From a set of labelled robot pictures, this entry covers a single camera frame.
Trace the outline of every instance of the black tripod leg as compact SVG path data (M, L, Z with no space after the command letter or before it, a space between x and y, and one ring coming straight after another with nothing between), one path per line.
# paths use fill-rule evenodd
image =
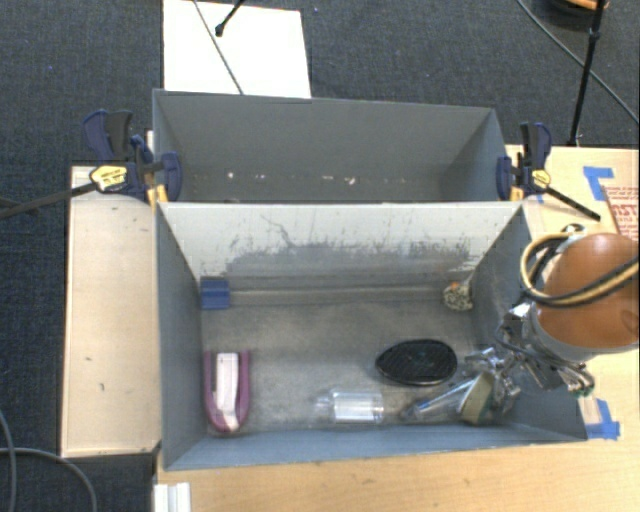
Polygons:
M236 11L238 9L240 9L240 6L245 2L245 0L238 0L236 2L236 4L233 6L233 9L231 9L231 12L229 14L227 14L227 17L224 19L224 21L222 23L220 23L220 25L218 25L216 27L216 36L217 37L222 37L222 34L224 33L224 27L227 24L227 22L233 17L233 15L236 13Z
M584 61L582 69L582 80L580 82L580 91L578 92L578 100L576 102L576 110L573 114L573 124L571 126L571 135L569 136L568 146L577 146L578 124L580 123L580 115L582 114L582 105L584 104L584 96L587 92L587 83L591 74L591 64L593 63L593 54L596 51L596 43L600 39L600 22L604 12L604 5L607 0L598 0L596 4L596 12L593 16L593 25L589 30L589 47L587 49L587 58Z

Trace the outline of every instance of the clear plastic bottle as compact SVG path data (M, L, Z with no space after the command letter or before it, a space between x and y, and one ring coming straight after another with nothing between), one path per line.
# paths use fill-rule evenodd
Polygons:
M384 403L379 391L335 389L316 402L321 421L335 424L378 424L384 419Z

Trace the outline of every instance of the black cable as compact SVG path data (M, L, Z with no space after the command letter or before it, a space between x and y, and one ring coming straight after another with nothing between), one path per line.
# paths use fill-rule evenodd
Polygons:
M229 63L227 62L227 59L225 59L224 54L222 53L222 50L218 46L218 42L216 41L216 36L209 29L209 25L207 25L207 22L204 19L204 16L202 15L202 12L200 11L200 7L198 6L198 0L192 0L192 1L193 1L193 5L195 5L195 7L196 7L196 11L198 11L198 15L200 16L200 19L202 20L203 25L205 26L205 28L207 29L207 32L209 33L209 37L211 38L211 42L213 43L213 46L215 47L216 51L218 52L218 55L220 55L220 59L222 59L222 63L224 64L224 67L227 69L227 73L229 73L229 76L231 77L231 80L233 80L233 83L236 86L236 89L238 89L238 93L240 95L244 95L244 91L240 87L240 84L238 83L238 80L236 79L235 75L233 74L233 71L231 71L231 66L229 66Z
M36 448L16 448L13 445L13 439L11 438L11 432L9 430L9 425L2 415L2 411L0 411L0 425L2 425L2 430L7 439L7 448L0 448L0 455L8 455L9 460L11 461L11 498L9 501L9 509L8 512L14 512L15 503L16 503L16 495L17 495L17 467L16 467L16 455L25 455L25 456L33 456L40 457L47 460L52 460L56 463L63 464L69 471L75 474L84 487L87 489L89 493L89 497L91 499L91 510L92 512L98 512L98 499L96 497L96 491L91 485L91 481L87 478L87 475L75 464L64 459L55 453L45 452L44 450L38 450Z
M568 304L559 304L558 303L558 301L562 301L562 300L565 300L565 299L571 299L571 298L574 298L574 297L579 297L580 295L583 295L585 293L591 292L595 288L598 288L601 285L607 283L608 281L610 281L614 277L618 276L619 274L625 272L626 270L628 270L629 268L633 267L634 265L637 265L638 264L638 256L635 256L635 257L631 258L629 261L627 261L627 262L625 262L625 263L623 263L621 265L616 266L615 268L613 268L612 270L610 270L606 274L600 276L599 278L595 279L594 281L591 281L590 283L587 283L586 285L584 285L584 286L582 286L582 287L580 287L580 288L578 288L576 290L572 290L571 292L564 293L564 294L559 294L559 295L550 295L550 296L547 296L547 297L540 297L539 295L534 293L534 292L537 292L537 290L535 289L536 281L538 280L538 278L542 274L542 271L544 270L544 267L555 256L558 255L558 252L557 252L558 248L566 240L567 239L563 238L563 237L553 238L551 240L547 240L547 241L541 243L538 247L535 247L533 249L533 252L529 255L529 260L531 260L534 256L536 256L542 250L545 250L545 253L534 264L533 268L530 271L532 273L531 273L531 275L528 276L529 277L529 282L533 286L532 287L523 286L524 289L522 291L522 294L525 297L533 300L536 303L543 304L543 305L549 306L549 307L555 307L555 308L567 308L567 307L583 306L583 305L586 305L586 304L591 304L593 302L596 302L596 301L598 301L598 300L600 300L600 299L602 299L602 298L604 298L604 297L606 297L608 295L611 295L612 293L614 293L614 292L620 290L621 288L623 288L624 286L626 286L630 281L638 278L638 274L636 272L629 279L626 279L626 280L620 282L616 286L613 286L611 288L603 290L602 292L596 293L595 295L589 295L588 297L585 297L582 300L578 299L578 300L575 300L575 301L571 301Z
M13 445L13 438L11 437L9 424L4 418L4 414L2 414L2 411L0 411L0 426L2 426L4 438L7 441L7 448L2 448L0 450L6 450L9 455L9 478L11 479L9 487L11 488L11 490L9 495L9 508L7 510L8 512L14 512L14 510L16 509L16 497L18 495L18 465L16 460L16 447Z
M542 22L531 12L531 10L524 5L524 3L522 2L522 0L516 0L516 2L518 2L518 5L520 7L522 7L522 10L527 14L527 16L529 16L529 18L531 18L531 20L538 26L538 28L540 28L540 30L542 30L549 38L551 38L551 40L556 43L562 50L564 50L564 52L569 55L569 57L571 57L574 61L576 61L580 67L584 68L584 62L582 60L580 60L580 58L573 53L571 50L569 50L569 48L567 48L562 41L560 41L555 35L553 35L551 33L551 31L549 31L549 29L547 29L547 27L545 27ZM624 109L624 111L629 114L629 116L631 117L631 119L634 120L634 122L638 125L640 125L640 122L638 121L638 116L631 110L631 108L629 108L629 106L611 89L611 87L609 87L604 80L602 80L602 78L600 78L594 71L590 71L589 74L591 75L591 77L593 77L593 79L598 82L602 88Z

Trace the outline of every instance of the wire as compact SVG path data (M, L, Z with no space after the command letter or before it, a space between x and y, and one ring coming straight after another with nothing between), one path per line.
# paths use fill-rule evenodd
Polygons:
M537 262L531 270L527 270L529 261L541 250L546 249L547 252L541 259L544 261L544 265L548 264L553 256L557 254L557 249L561 243L572 235L573 233L571 232L549 234L530 243L524 249L520 259L520 280L525 287L523 293L534 302L550 307L582 306L600 300L626 286L630 280L638 278L638 256L635 256L594 281L571 292L548 295L537 290L535 288L535 279L542 272L543 265Z
M0 425L2 426L2 430L4 432L4 436L7 440L7 448L0 448L0 455L8 455L11 463L11 497L9 499L9 508L8 512L14 512L16 506L16 496L17 496L17 485L18 485L18 471L16 465L16 455L25 455L25 456L33 456L40 457L47 460L52 460L57 463L64 464L64 466L69 469L72 473L74 473L82 482L84 487L87 489L89 493L89 497L91 498L91 510L92 512L98 512L98 499L96 497L96 491L91 485L91 481L87 478L87 475L75 464L64 459L55 453L45 452L44 450L38 450L35 448L16 448L13 445L13 439L11 437L11 431L9 430L9 425L5 420L2 411L0 411Z
M518 5L520 7L522 7L522 10L527 14L527 16L529 16L529 18L531 18L531 20L540 28L540 30L542 30L549 38L551 38L551 40L556 43L562 50L564 50L564 52L569 55L569 57L571 57L574 61L576 61L582 68L584 68L584 61L580 60L580 58L573 53L571 50L569 50L569 48L567 48L562 41L560 41L555 35L553 35L549 29L547 29L547 27L545 27L542 22L531 12L531 10L524 5L524 3L522 2L522 0L516 0L516 2L518 2ZM631 119L634 120L634 122L638 125L640 125L640 123L638 122L638 116L631 110L631 108L611 89L611 87L609 87L604 80L602 80L602 78L600 78L594 71L590 70L589 74L593 77L593 79L598 82L602 88L609 93L609 95L624 109L624 111L629 114L629 116L631 117Z
M198 5L198 0L192 0L192 1L193 1L193 5L196 6L196 10L198 11L198 15L200 16L200 19L202 20L202 23L204 24L204 27L207 29L207 32L209 33L209 37L211 38L211 42L213 43L213 46L215 46L216 51L218 52L218 55L220 55L220 58L222 59L222 63L224 64L224 67L227 69L227 73L229 73L229 76L231 77L231 80L233 80L233 83L236 86L236 89L238 89L238 93L240 93L241 95L244 95L244 91L240 87L240 84L238 83L238 80L236 79L235 75L233 74L233 71L231 71L231 66L229 66L229 63L227 62L227 59L225 59L224 54L222 53L222 50L220 49L220 46L218 46L218 42L216 41L216 36L213 34L213 32L211 32L211 29L209 28L209 25L207 25L207 21L204 19L204 16L203 16L202 12L200 11L200 6Z
M3 448L3 450L6 450L9 454L9 478L11 479L11 483L9 485L11 487L11 490L9 495L8 511L13 512L16 509L16 496L18 494L18 465L16 460L16 448L13 445L13 438L11 437L9 424L4 418L4 414L2 414L2 411L0 411L0 426L2 426L4 438L7 441L7 448Z

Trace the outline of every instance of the metal tool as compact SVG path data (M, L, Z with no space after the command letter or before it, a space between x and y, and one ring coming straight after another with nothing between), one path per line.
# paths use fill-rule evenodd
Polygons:
M498 158L496 186L503 200L519 200L533 194L549 194L596 221L600 215L551 187L544 164L551 153L551 133L542 123L520 125L524 153L518 153L517 167L509 156Z

